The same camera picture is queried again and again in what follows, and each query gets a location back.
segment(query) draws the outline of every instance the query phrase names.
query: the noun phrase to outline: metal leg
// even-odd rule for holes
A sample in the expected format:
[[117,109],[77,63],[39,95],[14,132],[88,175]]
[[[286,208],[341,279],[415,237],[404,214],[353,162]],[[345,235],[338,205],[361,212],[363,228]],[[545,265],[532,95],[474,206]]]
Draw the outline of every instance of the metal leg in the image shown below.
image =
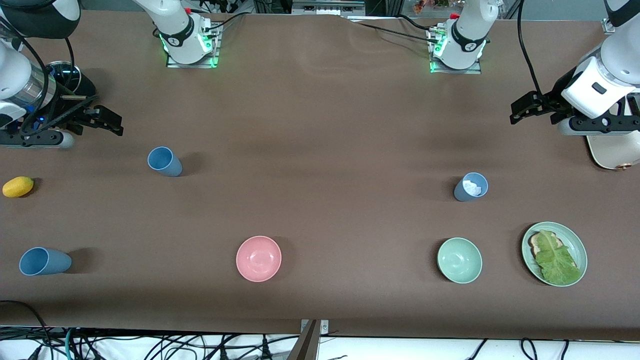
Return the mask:
[[316,360],[321,330],[320,320],[309,320],[287,360]]

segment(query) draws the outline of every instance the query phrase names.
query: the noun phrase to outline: pink bowl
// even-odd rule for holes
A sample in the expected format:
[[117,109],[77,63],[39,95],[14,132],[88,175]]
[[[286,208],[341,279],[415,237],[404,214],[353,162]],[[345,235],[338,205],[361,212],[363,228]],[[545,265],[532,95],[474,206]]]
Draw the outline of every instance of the pink bowl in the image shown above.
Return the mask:
[[280,269],[282,253],[273,239],[254,236],[245,240],[236,255],[240,275],[253,282],[267,281]]

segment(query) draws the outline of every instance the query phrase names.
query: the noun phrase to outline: bread slice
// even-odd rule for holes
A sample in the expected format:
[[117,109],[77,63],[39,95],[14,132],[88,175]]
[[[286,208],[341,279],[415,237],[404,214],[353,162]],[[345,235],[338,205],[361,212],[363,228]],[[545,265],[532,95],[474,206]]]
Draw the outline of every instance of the bread slice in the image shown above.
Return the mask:
[[[551,235],[556,239],[556,243],[558,247],[564,246],[564,243],[562,242],[562,240],[560,240],[555,233],[551,233]],[[540,233],[535,233],[533,236],[531,236],[531,239],[529,239],[529,245],[531,245],[531,251],[533,252],[534,258],[540,252],[540,247],[538,246],[539,236],[540,236]],[[575,261],[573,262],[573,266],[578,267]]]

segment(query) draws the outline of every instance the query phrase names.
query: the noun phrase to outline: teal cable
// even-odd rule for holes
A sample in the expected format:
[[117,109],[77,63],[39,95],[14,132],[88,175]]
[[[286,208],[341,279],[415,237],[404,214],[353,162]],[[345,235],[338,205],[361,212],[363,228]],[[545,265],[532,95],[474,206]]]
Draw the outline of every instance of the teal cable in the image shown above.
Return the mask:
[[71,330],[67,331],[67,335],[65,336],[65,353],[67,354],[67,360],[73,360],[71,358],[71,350],[69,349],[69,341],[71,340]]

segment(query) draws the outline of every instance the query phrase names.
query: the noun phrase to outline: blue cup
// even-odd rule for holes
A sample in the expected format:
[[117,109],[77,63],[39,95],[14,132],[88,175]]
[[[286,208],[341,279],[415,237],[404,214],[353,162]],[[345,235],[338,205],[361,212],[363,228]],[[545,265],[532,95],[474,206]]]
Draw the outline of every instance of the blue cup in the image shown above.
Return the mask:
[[34,247],[22,255],[19,266],[26,276],[59,274],[69,270],[71,258],[64,252]]
[[477,172],[470,172],[456,185],[453,195],[458,201],[471,201],[484,196],[487,190],[489,183],[486,178]]
[[164,176],[178,176],[182,172],[180,159],[173,155],[173,151],[165,146],[156,147],[147,156],[149,167]]

